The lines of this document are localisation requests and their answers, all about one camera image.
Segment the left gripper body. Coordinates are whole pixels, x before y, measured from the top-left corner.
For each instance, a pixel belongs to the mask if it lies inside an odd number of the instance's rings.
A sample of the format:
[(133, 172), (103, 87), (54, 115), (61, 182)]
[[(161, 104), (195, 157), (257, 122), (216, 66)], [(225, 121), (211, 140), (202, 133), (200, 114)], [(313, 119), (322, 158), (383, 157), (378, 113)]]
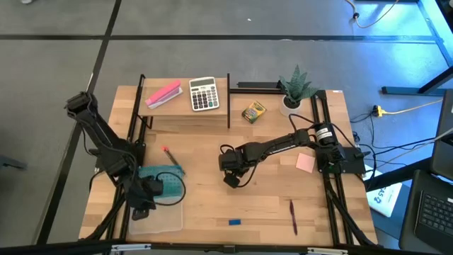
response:
[(145, 190), (147, 187), (147, 182), (138, 178), (126, 182), (126, 200), (132, 208), (137, 210), (152, 209), (151, 198)]

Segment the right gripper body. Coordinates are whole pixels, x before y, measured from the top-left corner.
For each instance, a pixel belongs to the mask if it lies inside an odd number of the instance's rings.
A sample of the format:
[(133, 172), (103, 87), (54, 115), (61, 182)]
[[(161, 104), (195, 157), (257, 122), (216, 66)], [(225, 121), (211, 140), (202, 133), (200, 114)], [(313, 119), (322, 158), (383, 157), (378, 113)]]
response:
[(248, 172), (252, 163), (256, 160), (256, 144), (246, 143), (234, 149), (236, 155), (236, 166), (233, 172), (237, 176), (243, 176)]

